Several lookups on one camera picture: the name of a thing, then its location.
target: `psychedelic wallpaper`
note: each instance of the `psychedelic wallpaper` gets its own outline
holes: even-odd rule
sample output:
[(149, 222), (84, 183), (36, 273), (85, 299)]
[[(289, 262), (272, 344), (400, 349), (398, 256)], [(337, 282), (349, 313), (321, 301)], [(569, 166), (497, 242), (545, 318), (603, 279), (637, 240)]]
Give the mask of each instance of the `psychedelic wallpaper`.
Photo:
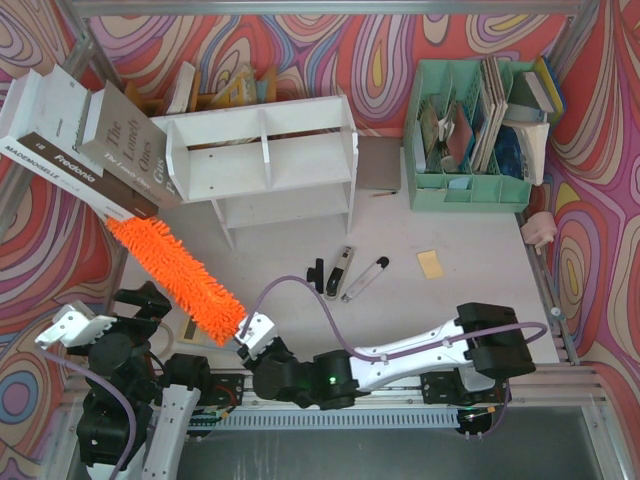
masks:
[(125, 81), (160, 96), (183, 61), (218, 91), (244, 63), (278, 67), (279, 99), (346, 93), (363, 133), (401, 136), (421, 58), (547, 52), (565, 17), (527, 15), (265, 15), (101, 17), (91, 26)]
[(555, 214), (548, 260), (562, 307), (640, 472), (640, 2), (603, 0), (594, 20), (562, 68), (569, 107), (532, 201)]
[[(48, 73), (73, 41), (48, 1), (0, 1), (0, 99), (30, 68)], [(10, 160), (0, 160), (0, 182)], [(47, 364), (34, 338), (75, 299), (100, 308), (116, 244), (93, 211), (35, 177), (0, 245), (0, 478), (39, 475), (66, 372)]]
[[(26, 69), (46, 73), (62, 63), (72, 40), (47, 0), (0, 0), (0, 9), (2, 95)], [(91, 25), (121, 77), (149, 98), (164, 93), (183, 60), (202, 70), (202, 92), (218, 90), (243, 63), (258, 75), (275, 64), (280, 99), (344, 92), (362, 132), (400, 136), (420, 58), (495, 53), (532, 60), (550, 50), (564, 21), (558, 15), (157, 16), (94, 18)], [(628, 420), (630, 412), (637, 417), (640, 398), (639, 21), (638, 2), (603, 1), (584, 49), (571, 56), (571, 69), (562, 69), (569, 109), (549, 150), (549, 182), (534, 196), (560, 227), (550, 263), (579, 352), (596, 362)], [(7, 165), (0, 162), (0, 178)], [(34, 180), (0, 246), (0, 478), (38, 474), (47, 420), (62, 390), (65, 372), (33, 354), (34, 335), (69, 299), (102, 302), (114, 252), (88, 207)], [(627, 422), (625, 433), (636, 445), (639, 430)]]

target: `sticky note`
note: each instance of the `sticky note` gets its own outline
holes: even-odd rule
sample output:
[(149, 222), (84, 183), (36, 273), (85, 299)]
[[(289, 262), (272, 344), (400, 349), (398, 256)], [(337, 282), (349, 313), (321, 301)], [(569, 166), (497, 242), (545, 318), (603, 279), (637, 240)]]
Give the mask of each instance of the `sticky note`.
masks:
[(428, 280), (444, 276), (442, 265), (440, 265), (440, 262), (438, 261), (438, 256), (436, 255), (435, 250), (419, 253), (418, 261), (420, 262), (424, 276), (427, 277)]

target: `white table surface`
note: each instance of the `white table surface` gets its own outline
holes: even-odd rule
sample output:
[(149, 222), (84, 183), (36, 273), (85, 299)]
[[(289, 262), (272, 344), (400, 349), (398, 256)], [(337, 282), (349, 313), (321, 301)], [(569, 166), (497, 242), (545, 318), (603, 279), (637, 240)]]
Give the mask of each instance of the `white table surface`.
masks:
[[(225, 287), (250, 309), (265, 285), (282, 275), (306, 276), (316, 257), (324, 258), (325, 282), (345, 245), (356, 253), (344, 288), (380, 256), (389, 266), (350, 303), (330, 302), (344, 337), (352, 345), (396, 341), (455, 318), (468, 302), (511, 306), (520, 322), (546, 323), (535, 280), (513, 214), (417, 213), (409, 210), (403, 172), (397, 195), (372, 198), (358, 190), (353, 230), (346, 235), (341, 216), (246, 227), (236, 232), (236, 251), (224, 239), (209, 202), (165, 211), (162, 218), (176, 238)], [(444, 277), (427, 280), (416, 254), (436, 250)], [(132, 257), (122, 288), (137, 288), (150, 277)], [(129, 314), (131, 308), (118, 305)], [(313, 295), (294, 283), (281, 284), (260, 308), (271, 317), (300, 360), (340, 348)], [(179, 331), (186, 318), (179, 308), (165, 322)], [(525, 336), (535, 330), (526, 331)], [(166, 345), (166, 333), (154, 338), (154, 351)], [(529, 346), (536, 363), (556, 363), (547, 335)], [(213, 368), (239, 367), (235, 353), (176, 343), (173, 351), (206, 354)]]

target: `green desk organizer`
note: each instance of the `green desk organizer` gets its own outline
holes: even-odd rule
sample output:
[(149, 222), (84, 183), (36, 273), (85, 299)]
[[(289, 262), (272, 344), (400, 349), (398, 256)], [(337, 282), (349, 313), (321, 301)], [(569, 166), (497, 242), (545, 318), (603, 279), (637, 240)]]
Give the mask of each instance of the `green desk organizer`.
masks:
[[(462, 173), (416, 173), (413, 152), (414, 122), (422, 113), (428, 97), (442, 94), (442, 86), (451, 82), (456, 99), (462, 103), (467, 116), (475, 111), (480, 95), (479, 60), (420, 60), (411, 90), (409, 110), (404, 125), (404, 155), (411, 209), (420, 212), (521, 212), (529, 203), (531, 184), (500, 174), (495, 155), (484, 174), (474, 174), (468, 165)], [(499, 61), (500, 74), (509, 98), (513, 77), (531, 70), (532, 63)], [(469, 179), (467, 190), (449, 190), (455, 178)]]

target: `pink toy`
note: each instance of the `pink toy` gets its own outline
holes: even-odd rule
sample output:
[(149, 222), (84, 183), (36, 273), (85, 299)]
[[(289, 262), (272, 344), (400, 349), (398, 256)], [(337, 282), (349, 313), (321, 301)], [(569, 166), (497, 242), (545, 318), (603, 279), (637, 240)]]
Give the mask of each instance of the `pink toy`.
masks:
[(558, 228), (552, 213), (538, 212), (527, 220), (527, 223), (520, 228), (520, 232), (522, 232), (524, 242), (534, 245), (536, 253), (540, 255), (540, 249), (547, 243), (553, 242)]

